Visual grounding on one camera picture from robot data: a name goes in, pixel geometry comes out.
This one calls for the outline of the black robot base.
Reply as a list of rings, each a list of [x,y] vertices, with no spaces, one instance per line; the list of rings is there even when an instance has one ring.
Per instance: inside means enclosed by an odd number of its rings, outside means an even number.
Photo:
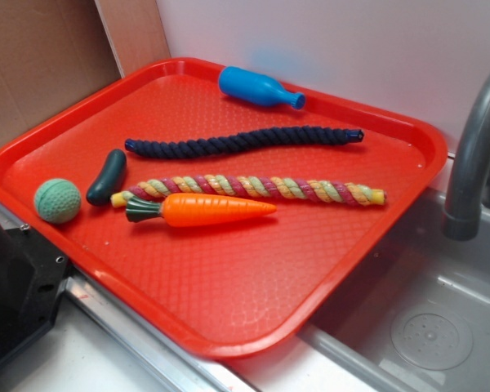
[[[0,368],[53,328],[69,267],[36,229],[0,224]]]

